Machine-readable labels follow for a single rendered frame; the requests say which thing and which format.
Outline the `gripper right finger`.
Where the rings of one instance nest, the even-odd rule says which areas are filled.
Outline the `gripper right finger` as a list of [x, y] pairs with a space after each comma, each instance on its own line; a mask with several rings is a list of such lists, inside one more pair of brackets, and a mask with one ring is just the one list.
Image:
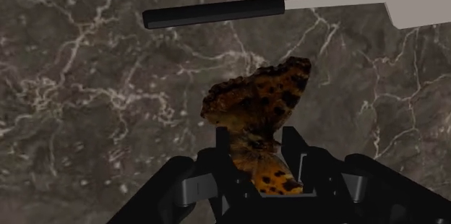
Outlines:
[[282, 154], [306, 193], [329, 200], [339, 224], [451, 224], [451, 201], [376, 160], [344, 160], [309, 146], [292, 126], [282, 129]]

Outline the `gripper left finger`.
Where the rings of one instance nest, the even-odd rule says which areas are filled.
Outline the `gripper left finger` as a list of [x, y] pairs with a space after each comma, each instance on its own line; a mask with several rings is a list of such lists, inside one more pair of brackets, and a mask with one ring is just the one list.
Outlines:
[[229, 209], [248, 210], [251, 201], [262, 196], [228, 154], [231, 133], [218, 127], [215, 141], [214, 147], [200, 150], [196, 160], [168, 160], [107, 224], [180, 224], [202, 200], [210, 202], [218, 222]]

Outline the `orange black spotted butterfly figure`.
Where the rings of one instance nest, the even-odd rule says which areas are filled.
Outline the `orange black spotted butterfly figure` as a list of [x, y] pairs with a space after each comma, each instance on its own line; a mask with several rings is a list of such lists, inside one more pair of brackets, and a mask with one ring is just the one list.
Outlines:
[[274, 134], [290, 118], [305, 91], [312, 64], [291, 56], [277, 66], [258, 68], [248, 77], [213, 85], [200, 115], [230, 135], [229, 155], [258, 192], [300, 194], [303, 185], [277, 156]]

